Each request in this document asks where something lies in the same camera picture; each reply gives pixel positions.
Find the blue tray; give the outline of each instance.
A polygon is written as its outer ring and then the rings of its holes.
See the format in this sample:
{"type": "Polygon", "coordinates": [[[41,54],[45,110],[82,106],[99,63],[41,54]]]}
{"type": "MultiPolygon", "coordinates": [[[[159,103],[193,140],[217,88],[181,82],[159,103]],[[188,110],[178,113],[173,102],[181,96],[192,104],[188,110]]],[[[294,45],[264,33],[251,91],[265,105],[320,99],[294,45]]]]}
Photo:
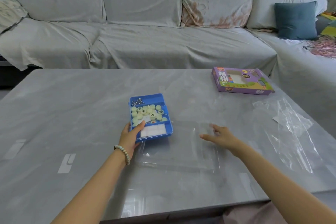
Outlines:
{"type": "Polygon", "coordinates": [[[131,130],[134,128],[132,126],[132,111],[131,111],[131,103],[132,101],[137,101],[137,99],[141,98],[142,101],[144,102],[141,105],[136,105],[136,107],[143,107],[145,105],[161,105],[161,109],[164,111],[164,114],[162,117],[166,117],[167,121],[157,121],[156,123],[146,123],[145,127],[147,126],[153,126],[153,125],[158,125],[158,124],[165,124],[166,127],[166,133],[162,135],[157,135],[157,136],[148,136],[148,137],[140,137],[140,132],[136,135],[136,142],[142,142],[142,141],[147,141],[147,140],[153,140],[153,139],[158,139],[162,137],[167,137],[171,136],[173,133],[173,126],[170,121],[169,117],[169,112],[165,103],[165,100],[163,98],[162,94],[153,94],[153,95],[145,95],[145,96],[136,96],[136,97],[131,97],[129,99],[129,111],[130,111],[130,118],[131,118],[131,130]]]}

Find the person's right arm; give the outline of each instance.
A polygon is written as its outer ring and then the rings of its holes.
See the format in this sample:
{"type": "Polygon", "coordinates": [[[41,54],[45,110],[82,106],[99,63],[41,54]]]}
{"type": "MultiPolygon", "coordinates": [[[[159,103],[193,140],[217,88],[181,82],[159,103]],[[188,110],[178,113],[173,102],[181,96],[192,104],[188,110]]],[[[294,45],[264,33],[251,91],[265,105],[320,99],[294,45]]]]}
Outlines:
{"type": "Polygon", "coordinates": [[[241,159],[288,224],[336,223],[336,213],[282,174],[253,148],[226,127],[212,125],[217,136],[199,135],[241,159]]]}

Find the round white game piece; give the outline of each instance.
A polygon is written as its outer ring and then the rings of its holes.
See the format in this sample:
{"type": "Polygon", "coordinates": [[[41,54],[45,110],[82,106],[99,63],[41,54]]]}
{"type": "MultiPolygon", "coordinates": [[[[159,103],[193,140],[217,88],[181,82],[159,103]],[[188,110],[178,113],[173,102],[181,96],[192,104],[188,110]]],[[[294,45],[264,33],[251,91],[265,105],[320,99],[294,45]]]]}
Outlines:
{"type": "Polygon", "coordinates": [[[155,120],[156,119],[156,114],[154,112],[151,112],[149,114],[149,117],[150,117],[151,120],[155,120]]]}

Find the gray marble table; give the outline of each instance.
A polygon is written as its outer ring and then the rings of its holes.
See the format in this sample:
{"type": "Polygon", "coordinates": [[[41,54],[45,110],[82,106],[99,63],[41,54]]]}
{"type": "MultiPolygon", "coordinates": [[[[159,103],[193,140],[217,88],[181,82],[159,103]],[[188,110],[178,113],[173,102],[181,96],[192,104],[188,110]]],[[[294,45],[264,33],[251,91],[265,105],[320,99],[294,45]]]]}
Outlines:
{"type": "Polygon", "coordinates": [[[274,88],[269,96],[220,93],[210,70],[35,70],[0,101],[0,223],[49,223],[112,152],[129,98],[155,93],[174,133],[139,149],[103,220],[266,200],[239,159],[198,138],[209,122],[228,126],[310,192],[336,190],[336,141],[274,88]],[[283,106],[295,131],[272,120],[283,106]],[[296,131],[293,117],[313,125],[296,131]]]}

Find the forearm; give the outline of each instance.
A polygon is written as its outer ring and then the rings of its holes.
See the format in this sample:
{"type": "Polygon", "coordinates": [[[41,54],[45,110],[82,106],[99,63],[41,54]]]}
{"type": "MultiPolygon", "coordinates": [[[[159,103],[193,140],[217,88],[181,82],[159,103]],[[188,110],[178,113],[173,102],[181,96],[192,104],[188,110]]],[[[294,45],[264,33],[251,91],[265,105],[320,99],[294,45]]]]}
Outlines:
{"type": "Polygon", "coordinates": [[[336,214],[246,144],[237,151],[288,224],[336,223],[336,214]]]}
{"type": "Polygon", "coordinates": [[[99,223],[125,164],[124,153],[115,150],[52,224],[99,223]]]}

